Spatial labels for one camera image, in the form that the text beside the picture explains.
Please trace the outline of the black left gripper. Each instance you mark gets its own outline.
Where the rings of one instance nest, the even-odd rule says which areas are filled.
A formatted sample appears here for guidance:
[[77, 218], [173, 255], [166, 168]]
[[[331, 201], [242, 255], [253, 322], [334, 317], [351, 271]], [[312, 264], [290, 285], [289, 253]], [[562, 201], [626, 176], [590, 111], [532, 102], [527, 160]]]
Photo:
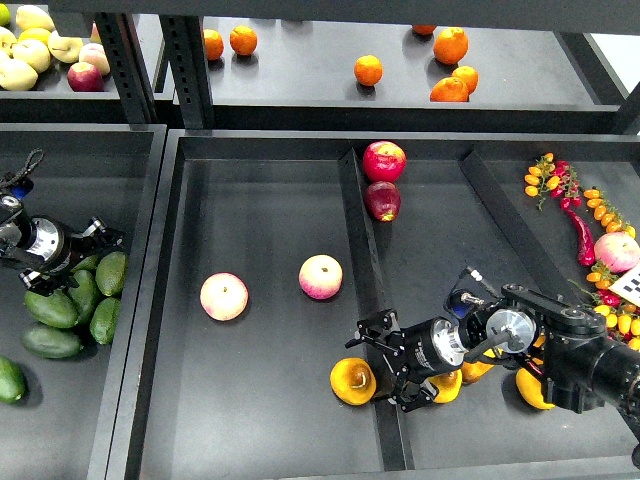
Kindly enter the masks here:
[[105, 256], [121, 249], [124, 232], [94, 216], [83, 232], [72, 231], [52, 218], [31, 217], [30, 236], [19, 248], [26, 265], [19, 274], [30, 292], [51, 296], [56, 290], [77, 288], [71, 269], [84, 258]]

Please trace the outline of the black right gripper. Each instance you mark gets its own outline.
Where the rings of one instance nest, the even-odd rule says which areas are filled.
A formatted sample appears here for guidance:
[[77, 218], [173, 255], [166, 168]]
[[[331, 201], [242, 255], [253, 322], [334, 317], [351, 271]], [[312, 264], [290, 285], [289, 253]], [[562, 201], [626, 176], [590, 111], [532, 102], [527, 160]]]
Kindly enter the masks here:
[[400, 328], [395, 309], [376, 312], [357, 322], [347, 349], [362, 343], [384, 353], [393, 386], [387, 401], [408, 413], [433, 404], [439, 389], [427, 378], [459, 369], [468, 348], [460, 336], [460, 322], [436, 317]]

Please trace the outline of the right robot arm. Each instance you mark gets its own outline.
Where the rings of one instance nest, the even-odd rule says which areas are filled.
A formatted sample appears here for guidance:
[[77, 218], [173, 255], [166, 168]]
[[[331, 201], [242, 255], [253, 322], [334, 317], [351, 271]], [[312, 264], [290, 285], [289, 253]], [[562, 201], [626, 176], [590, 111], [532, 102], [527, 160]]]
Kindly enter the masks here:
[[354, 276], [365, 316], [346, 345], [364, 344], [374, 356], [383, 380], [375, 397], [384, 404], [382, 424], [396, 428], [382, 437], [385, 443], [397, 439], [406, 450], [411, 416], [442, 405], [437, 377], [479, 362], [523, 369], [539, 382], [543, 401], [557, 408], [582, 414], [609, 404], [639, 432], [639, 354], [611, 339], [593, 310], [517, 284], [495, 289], [466, 267], [459, 277], [480, 284], [489, 299], [454, 286], [444, 301], [446, 316], [402, 327], [384, 305], [380, 272], [357, 267]]

